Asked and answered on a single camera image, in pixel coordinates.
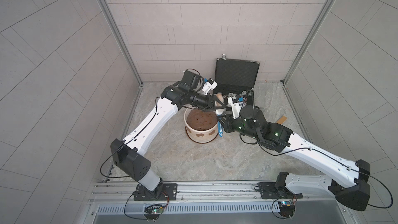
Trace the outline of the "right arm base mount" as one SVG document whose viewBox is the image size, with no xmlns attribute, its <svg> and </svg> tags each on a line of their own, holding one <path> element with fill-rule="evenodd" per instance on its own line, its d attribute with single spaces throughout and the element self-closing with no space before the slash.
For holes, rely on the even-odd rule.
<svg viewBox="0 0 398 224">
<path fill-rule="evenodd" d="M 254 190 L 259 192 L 262 199 L 302 199 L 302 194 L 294 194 L 288 190 L 286 179 L 288 172 L 280 172 L 275 182 L 260 182 Z"/>
</svg>

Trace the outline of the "white ceramic pot with mud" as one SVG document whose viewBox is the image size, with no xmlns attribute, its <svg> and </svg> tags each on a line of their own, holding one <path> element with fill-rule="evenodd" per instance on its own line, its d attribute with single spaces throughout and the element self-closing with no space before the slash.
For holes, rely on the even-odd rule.
<svg viewBox="0 0 398 224">
<path fill-rule="evenodd" d="M 195 143 L 210 143 L 218 135 L 218 120 L 215 112 L 204 112 L 198 108 L 186 109 L 183 119 L 186 134 Z"/>
</svg>

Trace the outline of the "blue handled scrub brush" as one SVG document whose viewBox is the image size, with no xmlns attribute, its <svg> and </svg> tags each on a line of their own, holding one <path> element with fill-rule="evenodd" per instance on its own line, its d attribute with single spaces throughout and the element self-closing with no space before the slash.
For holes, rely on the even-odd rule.
<svg viewBox="0 0 398 224">
<path fill-rule="evenodd" d="M 223 103 L 223 95 L 222 93 L 216 93 L 216 97 Z M 223 110 L 216 110 L 216 115 L 220 116 L 223 113 Z M 223 137 L 223 127 L 220 122 L 218 122 L 218 134 L 222 138 Z"/>
</svg>

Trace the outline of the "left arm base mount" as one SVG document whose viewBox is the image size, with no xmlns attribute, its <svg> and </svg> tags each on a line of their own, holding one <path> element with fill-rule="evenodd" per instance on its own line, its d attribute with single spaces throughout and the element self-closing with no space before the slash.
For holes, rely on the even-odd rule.
<svg viewBox="0 0 398 224">
<path fill-rule="evenodd" d="M 151 191 L 142 184 L 138 184 L 136 190 L 133 192 L 134 201 L 166 201 L 176 200 L 178 190 L 178 184 L 176 183 L 165 183 L 163 179 L 160 179 L 160 183 Z"/>
</svg>

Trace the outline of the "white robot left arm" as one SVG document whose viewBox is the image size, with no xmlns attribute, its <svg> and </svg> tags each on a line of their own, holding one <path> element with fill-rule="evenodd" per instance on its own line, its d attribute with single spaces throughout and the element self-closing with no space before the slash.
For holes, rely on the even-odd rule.
<svg viewBox="0 0 398 224">
<path fill-rule="evenodd" d="M 186 70 L 180 81 L 166 87 L 155 101 L 155 107 L 129 135 L 111 143 L 112 159 L 116 167 L 144 186 L 155 198 L 162 192 L 163 180 L 151 169 L 144 157 L 153 139 L 164 125 L 186 105 L 203 111 L 221 109 L 225 104 L 211 94 L 217 87 L 212 80 Z"/>
</svg>

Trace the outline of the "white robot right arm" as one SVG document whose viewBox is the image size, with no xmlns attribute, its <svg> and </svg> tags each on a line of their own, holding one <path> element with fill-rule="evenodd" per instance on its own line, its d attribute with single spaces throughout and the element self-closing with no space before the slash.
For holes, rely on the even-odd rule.
<svg viewBox="0 0 398 224">
<path fill-rule="evenodd" d="M 271 192 L 282 198 L 300 198 L 303 194 L 334 197 L 337 202 L 356 211 L 364 211 L 370 199 L 368 184 L 370 164 L 334 155 L 305 140 L 291 129 L 266 121 L 262 111 L 247 105 L 238 114 L 216 111 L 217 118 L 227 133 L 237 132 L 242 138 L 254 139 L 272 156 L 288 155 L 299 159 L 323 174 L 320 176 L 279 173 Z"/>
</svg>

